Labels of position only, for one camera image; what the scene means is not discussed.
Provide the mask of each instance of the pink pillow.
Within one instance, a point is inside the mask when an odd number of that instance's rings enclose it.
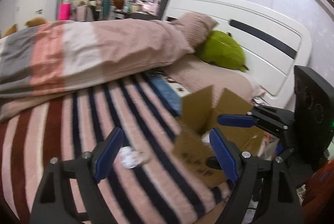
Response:
[[[182,32],[188,43],[196,48],[208,37],[210,31],[218,24],[208,15],[198,12],[188,12],[171,24]]]

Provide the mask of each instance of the headboard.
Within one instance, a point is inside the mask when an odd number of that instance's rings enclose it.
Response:
[[[303,25],[244,0],[169,0],[162,20],[188,11],[211,16],[219,23],[215,30],[231,33],[244,49],[247,73],[266,91],[262,99],[271,106],[286,106],[293,95],[293,66],[306,66],[312,49]]]

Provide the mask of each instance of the green cushion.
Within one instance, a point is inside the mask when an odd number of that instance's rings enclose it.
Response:
[[[233,38],[221,31],[212,31],[207,40],[196,48],[196,55],[204,62],[245,72],[243,49]]]

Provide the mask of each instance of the pillow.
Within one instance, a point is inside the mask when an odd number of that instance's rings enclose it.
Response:
[[[16,24],[13,24],[11,27],[7,28],[7,30],[3,33],[3,37],[7,37],[11,34],[14,34],[17,31]]]
[[[208,15],[188,12],[181,18],[172,21],[171,24],[182,32],[193,48],[196,48],[206,40],[210,31],[218,22]]]
[[[162,70],[191,93],[212,85],[213,107],[218,103],[225,88],[247,102],[263,93],[261,86],[250,75],[210,65],[193,54],[185,55]]]
[[[47,20],[42,17],[35,17],[25,23],[25,26],[34,27],[47,23]]]
[[[207,63],[245,71],[243,49],[233,38],[221,31],[212,31],[206,42],[197,47],[196,55]]]

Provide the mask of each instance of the open box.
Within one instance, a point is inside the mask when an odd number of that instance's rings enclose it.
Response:
[[[217,116],[220,114],[246,114],[253,108],[251,104],[228,89],[223,91],[217,106],[214,108],[211,106],[212,86],[182,98],[182,115],[178,118],[181,133],[175,141],[173,154],[196,177],[213,188],[225,182],[226,177],[221,170],[206,166],[206,160],[214,156],[214,153],[210,145],[202,142],[201,136],[213,127],[218,127],[241,151],[256,155],[264,131],[255,126],[239,128],[220,126],[217,123]]]

